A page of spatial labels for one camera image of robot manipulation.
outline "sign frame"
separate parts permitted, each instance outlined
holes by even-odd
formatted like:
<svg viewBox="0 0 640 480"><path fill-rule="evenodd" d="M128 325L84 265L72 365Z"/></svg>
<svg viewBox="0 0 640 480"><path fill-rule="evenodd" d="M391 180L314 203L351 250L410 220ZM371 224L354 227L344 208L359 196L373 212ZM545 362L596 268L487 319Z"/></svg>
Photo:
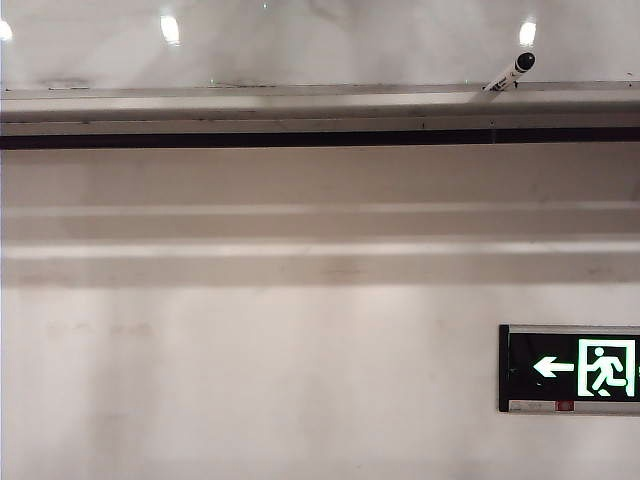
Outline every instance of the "sign frame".
<svg viewBox="0 0 640 480"><path fill-rule="evenodd" d="M527 395L514 394L513 386L510 382L510 365L512 352L510 350L510 339L512 334L544 334L544 335L564 335L564 336L587 336L586 339L579 339L578 345L576 345L576 351L579 352L580 358L575 358L573 363L562 363L564 360L556 360L557 357L548 356L537 359L535 364L531 364L531 368L537 370L537 373L542 377L556 377L556 373L559 375L572 375L572 379L577 382L576 389L582 394L575 398L523 398ZM605 337L602 340L593 340L594 336ZM607 336L635 336L638 337L635 342L629 340L611 340L606 339ZM536 414L589 414L589 415L632 415L640 416L640 360L629 362L629 358L637 357L638 349L640 349L640 326L584 326L584 325L516 325L516 324L501 324L499 327L499 359L498 359L498 409L500 412L505 413L536 413ZM625 348L627 354L627 361L625 365L622 365L615 360L613 364L617 372L631 372L626 375L626 383L623 391L634 392L633 399L624 401L618 401L617 398L607 400L605 395L608 392L605 390L602 395L598 395L600 392L594 394L590 393L586 389L586 376L587 370L589 372L594 371L594 362L588 364L586 362L586 351L589 348L595 348L599 345L603 345L622 349ZM596 355L603 355L602 348L595 348L595 351L600 350Z"/></svg>

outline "wall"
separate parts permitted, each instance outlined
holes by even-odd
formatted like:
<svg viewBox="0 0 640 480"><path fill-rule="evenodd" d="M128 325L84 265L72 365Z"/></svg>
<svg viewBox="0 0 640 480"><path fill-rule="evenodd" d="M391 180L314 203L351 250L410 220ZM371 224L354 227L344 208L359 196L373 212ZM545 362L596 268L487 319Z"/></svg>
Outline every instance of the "wall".
<svg viewBox="0 0 640 480"><path fill-rule="evenodd" d="M4 479L637 478L496 383L640 324L640 144L3 157Z"/></svg>

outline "green exit sign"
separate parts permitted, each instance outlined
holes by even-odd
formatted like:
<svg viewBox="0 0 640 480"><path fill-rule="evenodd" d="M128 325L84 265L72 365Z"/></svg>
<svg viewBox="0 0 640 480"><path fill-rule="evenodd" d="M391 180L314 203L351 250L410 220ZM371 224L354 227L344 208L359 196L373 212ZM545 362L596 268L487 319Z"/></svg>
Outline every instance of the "green exit sign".
<svg viewBox="0 0 640 480"><path fill-rule="evenodd" d="M640 327L502 325L500 411L640 413L638 342Z"/></svg>

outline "white arrow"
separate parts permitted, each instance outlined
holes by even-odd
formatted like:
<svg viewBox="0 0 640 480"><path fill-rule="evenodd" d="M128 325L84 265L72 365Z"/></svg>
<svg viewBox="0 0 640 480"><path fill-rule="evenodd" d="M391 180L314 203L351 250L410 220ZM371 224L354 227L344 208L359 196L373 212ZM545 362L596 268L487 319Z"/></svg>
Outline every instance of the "white arrow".
<svg viewBox="0 0 640 480"><path fill-rule="evenodd" d="M554 378L553 372L573 372L573 363L553 363L558 357L544 357L533 368L540 372L540 375L546 378Z"/></svg>

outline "ceiling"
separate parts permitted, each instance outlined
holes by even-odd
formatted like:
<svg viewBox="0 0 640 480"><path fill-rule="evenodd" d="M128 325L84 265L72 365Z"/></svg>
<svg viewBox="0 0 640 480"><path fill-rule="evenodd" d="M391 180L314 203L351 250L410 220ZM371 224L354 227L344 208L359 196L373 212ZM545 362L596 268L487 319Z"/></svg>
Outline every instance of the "ceiling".
<svg viewBox="0 0 640 480"><path fill-rule="evenodd" d="M638 0L4 0L1 16L11 90L482 83L529 49L527 21L525 80L640 79Z"/></svg>

